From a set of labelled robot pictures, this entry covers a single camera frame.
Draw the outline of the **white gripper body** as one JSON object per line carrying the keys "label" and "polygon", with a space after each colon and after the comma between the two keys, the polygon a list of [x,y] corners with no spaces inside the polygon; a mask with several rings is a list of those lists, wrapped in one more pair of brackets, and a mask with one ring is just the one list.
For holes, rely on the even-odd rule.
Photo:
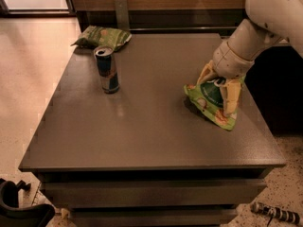
{"label": "white gripper body", "polygon": [[255,52],[242,42],[223,41],[213,53],[215,72],[225,79],[238,79],[254,64]]}

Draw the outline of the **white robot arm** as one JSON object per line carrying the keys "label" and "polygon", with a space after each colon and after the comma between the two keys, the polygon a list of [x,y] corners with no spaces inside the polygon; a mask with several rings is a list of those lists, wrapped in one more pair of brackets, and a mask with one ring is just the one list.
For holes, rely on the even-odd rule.
{"label": "white robot arm", "polygon": [[223,115],[236,111],[238,79],[247,74],[261,52],[286,40],[303,56],[303,0],[246,0],[244,19],[228,40],[215,50],[198,81],[224,78]]}

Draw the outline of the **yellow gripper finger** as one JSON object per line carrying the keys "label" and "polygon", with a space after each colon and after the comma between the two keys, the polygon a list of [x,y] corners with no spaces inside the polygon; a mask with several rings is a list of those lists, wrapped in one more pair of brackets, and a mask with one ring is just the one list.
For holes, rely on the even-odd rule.
{"label": "yellow gripper finger", "polygon": [[228,79],[220,87],[223,98],[223,114],[229,116],[238,108],[239,97],[241,94],[241,82],[238,79]]}
{"label": "yellow gripper finger", "polygon": [[198,84],[203,84],[207,81],[211,81],[218,76],[217,72],[214,70],[214,62],[210,60],[203,68],[200,76],[197,79]]}

